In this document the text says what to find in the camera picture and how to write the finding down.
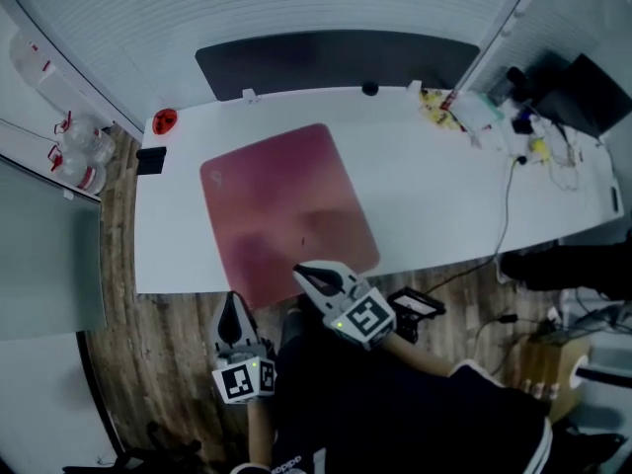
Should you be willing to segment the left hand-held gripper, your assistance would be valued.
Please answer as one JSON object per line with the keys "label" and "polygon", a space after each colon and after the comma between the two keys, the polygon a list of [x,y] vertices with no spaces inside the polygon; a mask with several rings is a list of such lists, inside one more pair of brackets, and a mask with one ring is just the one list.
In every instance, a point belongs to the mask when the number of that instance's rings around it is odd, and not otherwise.
{"label": "left hand-held gripper", "polygon": [[[239,337],[236,343],[256,343],[237,348],[223,347],[224,332],[232,329],[232,301]],[[246,404],[271,397],[276,391],[276,352],[266,339],[258,342],[257,324],[238,292],[228,292],[211,319],[211,344],[219,350],[213,380],[225,404]]]}

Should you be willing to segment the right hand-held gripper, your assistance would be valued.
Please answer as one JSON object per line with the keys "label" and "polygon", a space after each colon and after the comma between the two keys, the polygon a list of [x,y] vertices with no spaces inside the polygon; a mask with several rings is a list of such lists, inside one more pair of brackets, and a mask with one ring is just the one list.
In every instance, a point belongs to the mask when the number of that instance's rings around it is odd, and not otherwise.
{"label": "right hand-held gripper", "polygon": [[396,328],[396,314],[381,292],[347,265],[314,260],[294,266],[294,278],[341,339],[373,350]]}

